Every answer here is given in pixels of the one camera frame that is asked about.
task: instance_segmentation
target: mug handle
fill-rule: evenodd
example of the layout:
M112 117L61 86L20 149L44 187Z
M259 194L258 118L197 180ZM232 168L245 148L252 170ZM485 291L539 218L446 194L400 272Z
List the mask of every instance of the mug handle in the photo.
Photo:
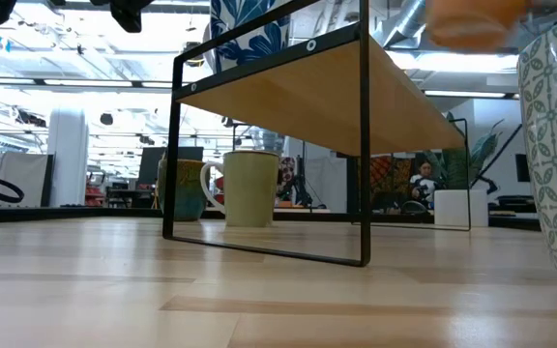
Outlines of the mug handle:
M216 163L216 162L205 163L203 165L203 168L201 168L201 173L199 174L199 179L201 180L201 188L203 189L203 193L205 193L205 196L208 198L208 200L212 202L212 204L214 204L214 206L217 207L217 209L219 209L221 213L224 214L224 206L220 204L219 201L214 199L212 193L210 193L210 191L208 190L207 184L205 183L206 173L212 167L215 167L222 175L224 175L224 169L221 163Z

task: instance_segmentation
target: metal screw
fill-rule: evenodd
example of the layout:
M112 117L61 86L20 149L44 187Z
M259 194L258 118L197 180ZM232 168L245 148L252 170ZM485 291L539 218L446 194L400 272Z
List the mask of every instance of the metal screw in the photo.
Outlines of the metal screw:
M317 46L317 42L315 40L310 40L307 43L307 51L311 52Z

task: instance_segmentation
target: teal mug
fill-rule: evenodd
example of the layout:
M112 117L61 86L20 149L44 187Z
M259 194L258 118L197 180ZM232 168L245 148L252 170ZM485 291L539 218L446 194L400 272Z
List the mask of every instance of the teal mug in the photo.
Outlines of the teal mug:
M207 199L201 188L200 160L178 159L177 183L175 189L175 208L173 219L176 221L196 221L201 218ZM166 187L166 159L159 162L158 193L161 210L164 213L164 188Z

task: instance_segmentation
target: wooden shelf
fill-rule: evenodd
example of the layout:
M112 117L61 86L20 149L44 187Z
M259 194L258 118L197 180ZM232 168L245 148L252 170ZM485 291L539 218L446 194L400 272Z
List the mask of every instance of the wooden shelf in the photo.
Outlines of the wooden shelf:
M463 146L463 137L369 37L372 154ZM356 27L190 84L184 104L290 135L351 156L360 154L359 42Z

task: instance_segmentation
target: person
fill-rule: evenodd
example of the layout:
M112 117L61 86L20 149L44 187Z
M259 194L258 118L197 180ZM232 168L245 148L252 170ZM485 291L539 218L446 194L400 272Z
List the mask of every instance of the person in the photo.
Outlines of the person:
M430 209L433 207L433 193L440 188L440 185L435 182L431 175L433 170L430 161L423 160L418 170L419 174L412 176L410 179L412 198Z

